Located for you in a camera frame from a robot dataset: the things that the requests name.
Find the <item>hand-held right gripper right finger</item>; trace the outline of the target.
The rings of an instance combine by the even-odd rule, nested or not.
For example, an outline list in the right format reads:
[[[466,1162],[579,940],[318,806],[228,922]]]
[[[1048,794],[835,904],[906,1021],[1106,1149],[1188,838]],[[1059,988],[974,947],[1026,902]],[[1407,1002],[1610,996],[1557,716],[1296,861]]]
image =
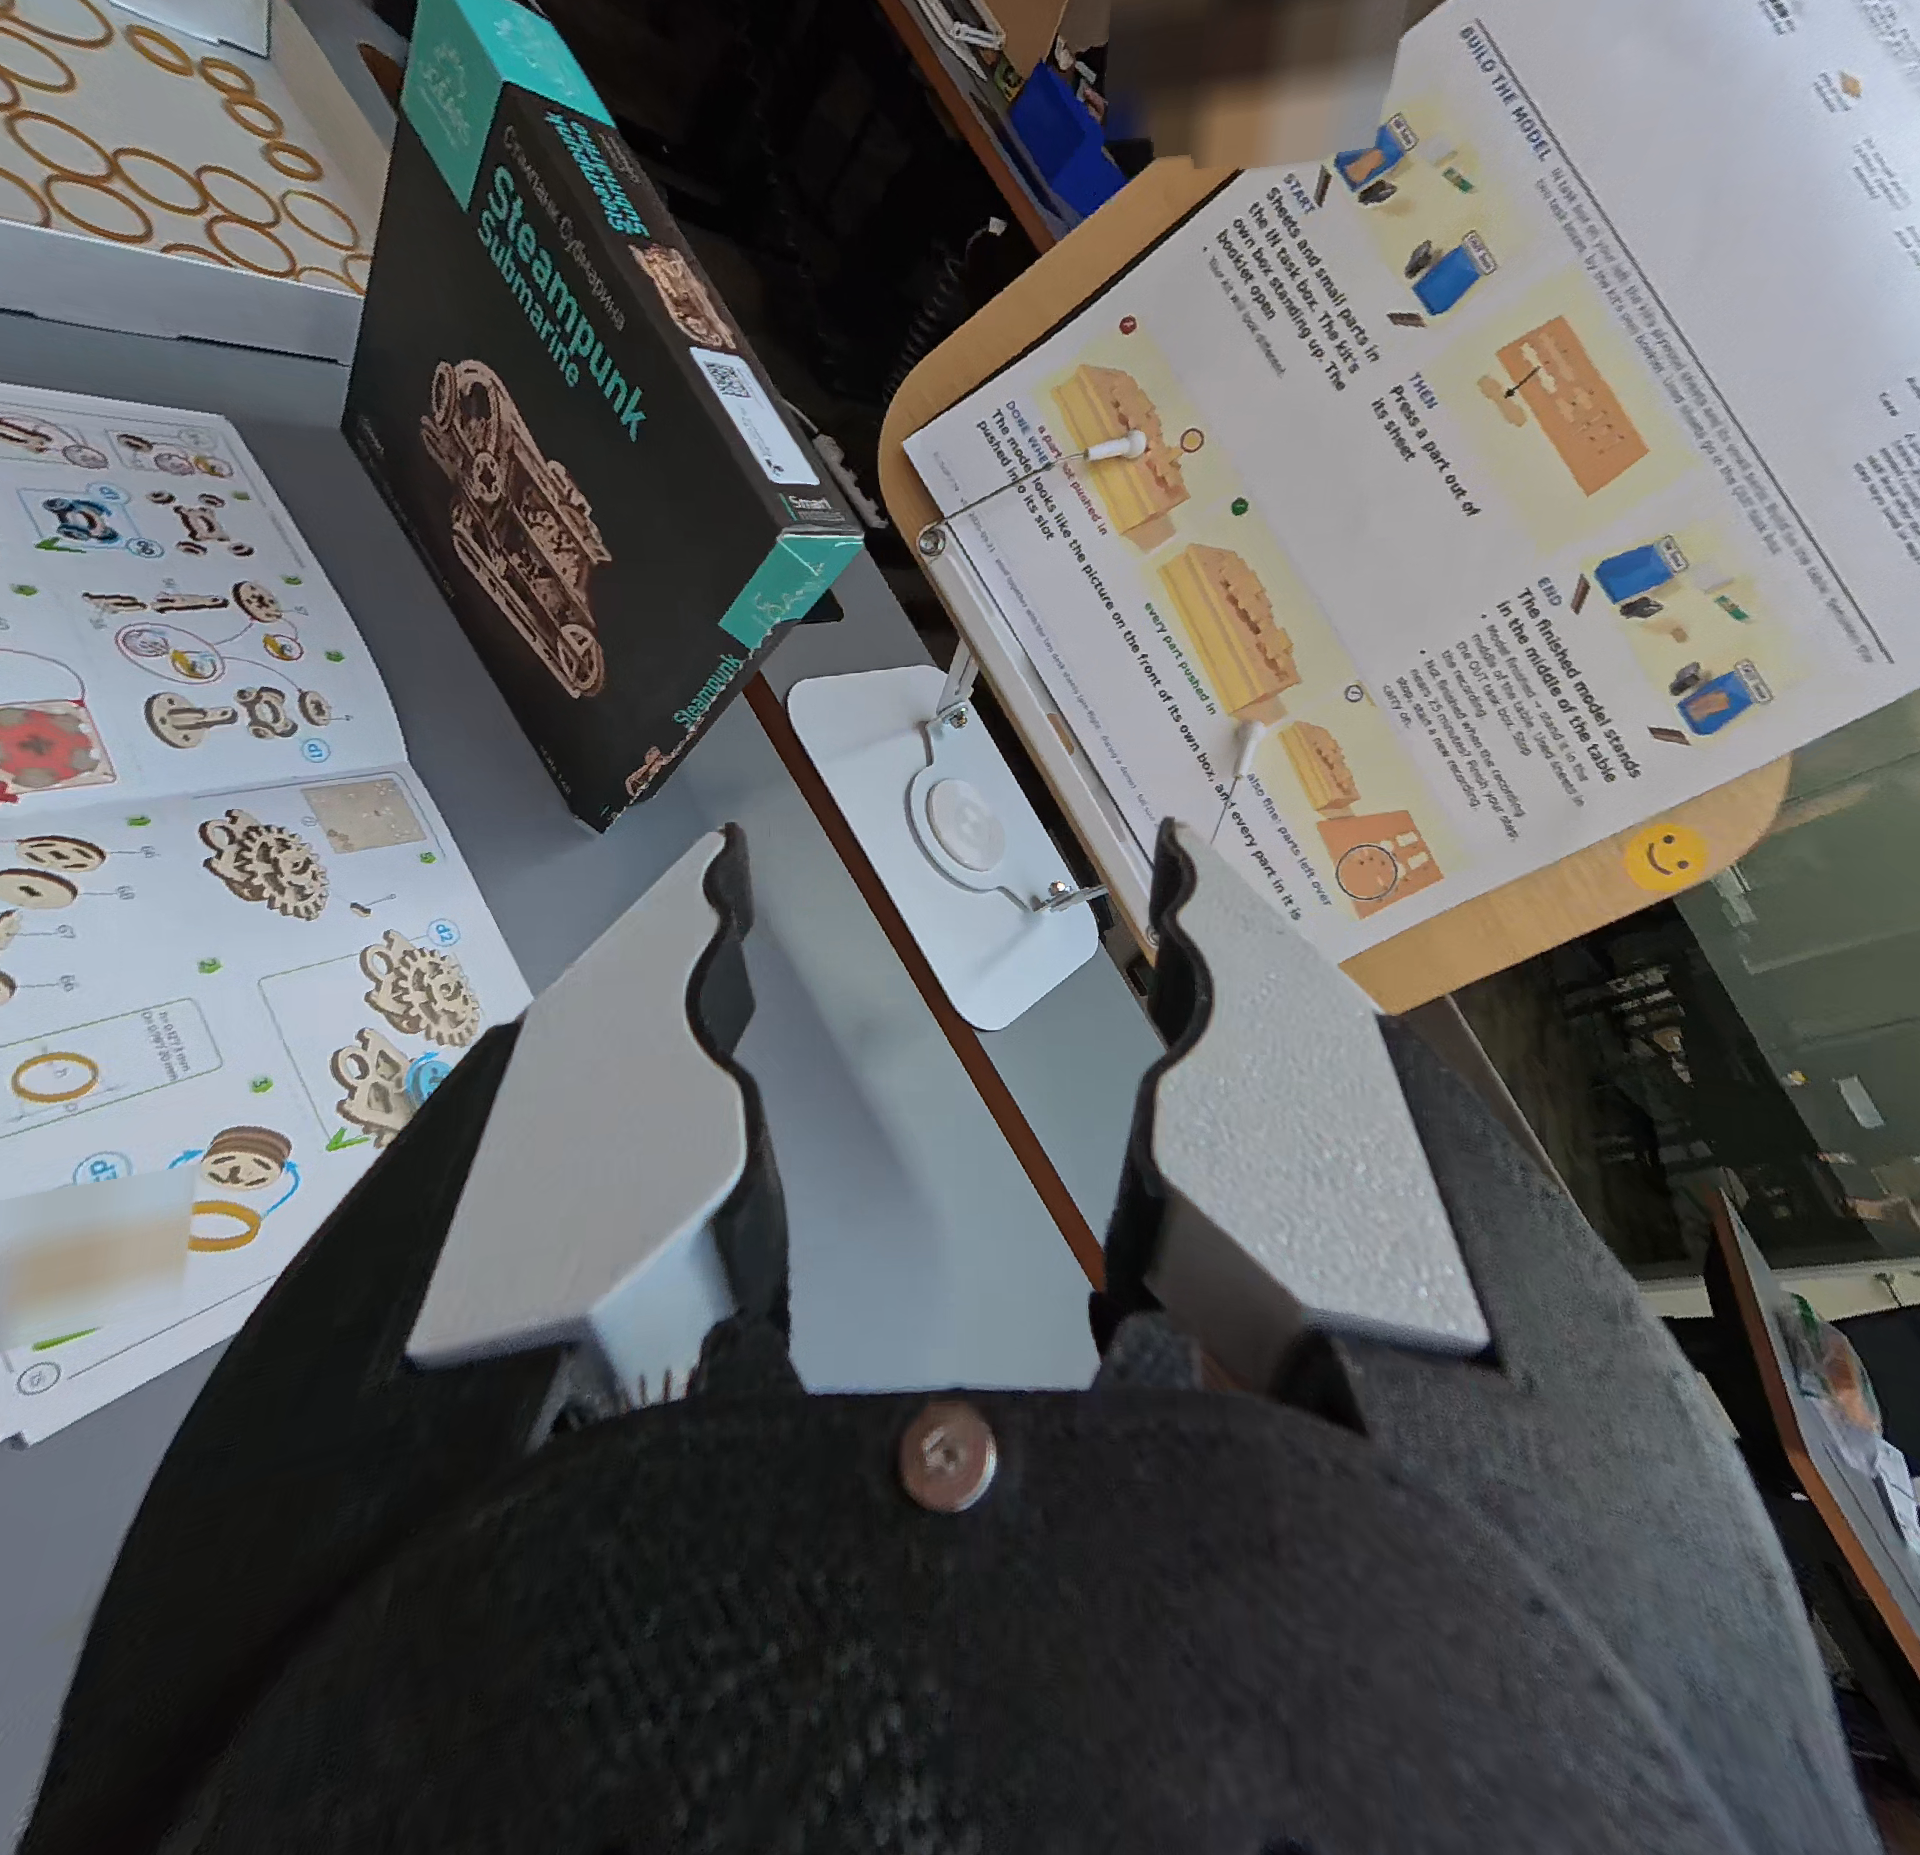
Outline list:
[[[1273,1394],[1312,1339],[1447,1363],[1494,1339],[1382,1017],[1168,818],[1148,875],[1148,1023],[1105,1282],[1234,1388]]]

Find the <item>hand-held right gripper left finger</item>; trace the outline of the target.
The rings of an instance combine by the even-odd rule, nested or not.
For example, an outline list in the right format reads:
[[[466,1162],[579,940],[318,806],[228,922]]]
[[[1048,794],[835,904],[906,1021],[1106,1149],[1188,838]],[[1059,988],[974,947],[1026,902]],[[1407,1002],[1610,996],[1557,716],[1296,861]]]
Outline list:
[[[697,838],[517,1023],[440,1263],[419,1369],[563,1350],[604,1410],[684,1395],[711,1332],[789,1329],[759,1092],[745,833]]]

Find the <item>dark model kit box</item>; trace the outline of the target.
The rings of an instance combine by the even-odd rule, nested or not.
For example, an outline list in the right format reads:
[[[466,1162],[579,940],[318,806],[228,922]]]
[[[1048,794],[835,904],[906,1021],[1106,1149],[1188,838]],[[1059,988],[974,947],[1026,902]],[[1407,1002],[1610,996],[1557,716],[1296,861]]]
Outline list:
[[[604,833],[862,529],[554,29],[417,0],[345,432]]]

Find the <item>wooden document board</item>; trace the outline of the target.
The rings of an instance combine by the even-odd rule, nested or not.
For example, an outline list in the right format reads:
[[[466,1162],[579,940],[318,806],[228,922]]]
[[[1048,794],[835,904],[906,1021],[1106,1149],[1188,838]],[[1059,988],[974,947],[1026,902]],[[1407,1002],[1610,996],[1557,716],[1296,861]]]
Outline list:
[[[1157,953],[1146,917],[1148,853],[1119,820],[1064,730],[1058,702],[979,582],[952,557],[940,562],[919,545],[920,532],[938,524],[938,506],[903,447],[1084,308],[1227,179],[1227,170],[1196,170],[1188,159],[1152,162],[908,372],[888,403],[878,439],[886,511],[998,709],[1001,723],[991,731],[1014,736],[1042,783],[1044,802],[1106,887],[1126,943],[1146,958]],[[1660,900],[1625,870],[1627,842],[1642,829],[1643,818],[1618,836],[1422,922],[1347,958],[1344,975],[1388,1011],[1407,1011],[1621,922]]]

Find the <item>assembly instruction booklet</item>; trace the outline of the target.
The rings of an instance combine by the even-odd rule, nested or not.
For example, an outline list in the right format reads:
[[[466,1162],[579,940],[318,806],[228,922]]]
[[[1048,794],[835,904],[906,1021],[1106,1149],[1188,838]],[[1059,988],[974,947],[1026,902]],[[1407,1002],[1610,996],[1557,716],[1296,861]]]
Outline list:
[[[7,384],[1,524],[3,1201],[183,1244],[3,1342],[34,1445],[236,1333],[530,991],[231,425]]]

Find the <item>white metal stand base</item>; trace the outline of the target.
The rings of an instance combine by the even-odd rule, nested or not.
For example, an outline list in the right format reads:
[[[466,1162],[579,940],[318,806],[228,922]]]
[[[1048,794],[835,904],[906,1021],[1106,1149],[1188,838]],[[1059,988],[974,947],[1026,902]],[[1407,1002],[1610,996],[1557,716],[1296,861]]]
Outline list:
[[[1092,900],[938,669],[812,677],[784,709],[962,1023],[1009,1028],[1092,961]]]

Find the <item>printed task instruction sheet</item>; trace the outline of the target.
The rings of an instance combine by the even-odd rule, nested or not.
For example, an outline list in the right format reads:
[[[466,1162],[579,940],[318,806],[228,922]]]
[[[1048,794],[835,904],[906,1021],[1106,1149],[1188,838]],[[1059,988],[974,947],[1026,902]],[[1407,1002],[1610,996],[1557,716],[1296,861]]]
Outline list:
[[[1916,149],[1916,0],[1447,0],[917,429],[1114,902],[1347,961],[1916,692]]]

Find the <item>blue storage bin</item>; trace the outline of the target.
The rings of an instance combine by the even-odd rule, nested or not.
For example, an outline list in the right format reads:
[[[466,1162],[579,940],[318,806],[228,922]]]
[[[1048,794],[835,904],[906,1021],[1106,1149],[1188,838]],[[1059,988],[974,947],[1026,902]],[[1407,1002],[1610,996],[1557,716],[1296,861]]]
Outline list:
[[[1055,67],[1038,64],[1009,101],[1008,122],[1042,187],[1068,214],[1097,213],[1126,174],[1106,151],[1100,122]]]

